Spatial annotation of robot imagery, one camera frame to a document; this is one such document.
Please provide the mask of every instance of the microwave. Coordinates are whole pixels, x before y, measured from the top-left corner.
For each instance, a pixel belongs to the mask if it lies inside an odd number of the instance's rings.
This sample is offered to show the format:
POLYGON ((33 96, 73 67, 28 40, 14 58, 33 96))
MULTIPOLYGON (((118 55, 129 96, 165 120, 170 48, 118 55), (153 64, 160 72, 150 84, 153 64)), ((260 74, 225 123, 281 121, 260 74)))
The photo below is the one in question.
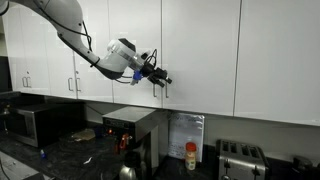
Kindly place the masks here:
POLYGON ((4 126, 11 138, 40 148, 85 128, 84 117, 83 104, 37 104, 11 108, 4 126))

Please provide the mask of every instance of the toaster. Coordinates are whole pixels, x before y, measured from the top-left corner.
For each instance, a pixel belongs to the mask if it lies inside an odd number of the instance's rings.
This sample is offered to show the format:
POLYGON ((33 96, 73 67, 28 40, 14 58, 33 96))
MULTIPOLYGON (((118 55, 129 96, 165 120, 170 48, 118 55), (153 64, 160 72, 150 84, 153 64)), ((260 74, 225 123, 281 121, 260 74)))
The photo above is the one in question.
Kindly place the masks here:
POLYGON ((269 180, 270 167, 262 150, 240 142, 217 141, 218 180, 269 180))

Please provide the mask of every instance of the white cabinet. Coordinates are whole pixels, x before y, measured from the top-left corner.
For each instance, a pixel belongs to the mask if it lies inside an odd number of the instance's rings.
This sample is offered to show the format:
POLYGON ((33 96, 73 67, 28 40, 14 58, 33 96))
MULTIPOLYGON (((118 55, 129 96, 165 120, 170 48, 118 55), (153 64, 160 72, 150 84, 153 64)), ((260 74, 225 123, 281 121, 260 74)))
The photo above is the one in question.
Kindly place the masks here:
POLYGON ((50 95, 43 18, 26 7, 20 8, 24 55, 28 65, 29 93, 50 95))
POLYGON ((318 7, 243 0, 235 116, 320 125, 318 7))
POLYGON ((12 7, 2 16, 9 57, 12 87, 14 91, 28 92, 27 63, 24 55, 20 6, 12 7))
POLYGON ((77 98, 73 51, 57 36, 57 30, 45 20, 45 43, 51 95, 77 98))
MULTIPOLYGON (((110 42, 108 0, 96 0, 94 3, 87 0, 78 2, 82 7, 88 34, 92 37, 92 50, 100 58, 104 58, 110 42)), ((83 36, 82 41, 86 44, 87 38, 83 36)), ((90 68, 90 64, 76 53, 75 68, 79 99, 113 102, 111 80, 104 77, 96 68, 90 68)))
POLYGON ((233 115, 240 0, 162 0, 163 108, 233 115))
MULTIPOLYGON (((109 0, 109 15, 111 39, 126 38, 140 54, 157 49, 157 66, 161 67, 161 0, 109 0)), ((124 76, 132 75, 133 70, 127 68, 124 76)), ((115 103, 162 107, 161 87, 146 78, 134 86, 114 81, 113 91, 115 103)))
POLYGON ((3 19, 13 90, 49 95, 41 17, 26 7, 16 5, 3 19))

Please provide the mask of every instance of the red object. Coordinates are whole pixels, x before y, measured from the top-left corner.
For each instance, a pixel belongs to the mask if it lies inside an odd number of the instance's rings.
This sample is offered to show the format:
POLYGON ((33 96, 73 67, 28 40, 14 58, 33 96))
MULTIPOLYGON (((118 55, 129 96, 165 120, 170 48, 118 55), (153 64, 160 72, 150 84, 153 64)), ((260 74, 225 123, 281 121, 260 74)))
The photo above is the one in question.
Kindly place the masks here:
POLYGON ((195 143, 193 143, 193 142, 188 142, 187 144, 186 144, 186 150, 187 151, 197 151, 197 145, 195 144, 195 143))
POLYGON ((120 141, 120 146, 119 146, 121 150, 125 150, 126 149, 128 137, 129 137, 128 133, 122 135, 122 138, 121 138, 121 141, 120 141))

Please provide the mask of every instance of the black countertop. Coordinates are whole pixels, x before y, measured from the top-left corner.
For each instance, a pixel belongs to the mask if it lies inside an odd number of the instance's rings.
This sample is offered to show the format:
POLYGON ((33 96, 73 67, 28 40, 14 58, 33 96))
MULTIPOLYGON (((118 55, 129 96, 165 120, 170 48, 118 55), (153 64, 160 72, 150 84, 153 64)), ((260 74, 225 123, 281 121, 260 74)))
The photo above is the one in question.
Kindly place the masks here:
POLYGON ((87 142, 64 140, 43 148, 47 158, 41 159, 40 149, 0 134, 1 152, 49 177, 61 180, 114 179, 122 166, 123 156, 114 155, 112 148, 113 141, 110 138, 87 142))
MULTIPOLYGON (((123 162, 122 155, 113 154, 113 140, 99 138, 87 142, 69 142, 63 140, 51 144, 43 150, 47 159, 41 159, 40 149, 10 139, 0 133, 0 151, 34 168, 35 170, 61 180, 115 179, 123 162)), ((166 157, 154 174, 155 180, 212 180, 214 173, 215 151, 213 147, 204 147, 204 161, 194 171, 185 168, 184 162, 166 157)), ((292 164, 270 159, 271 180, 294 180, 297 174, 292 171, 292 164)))

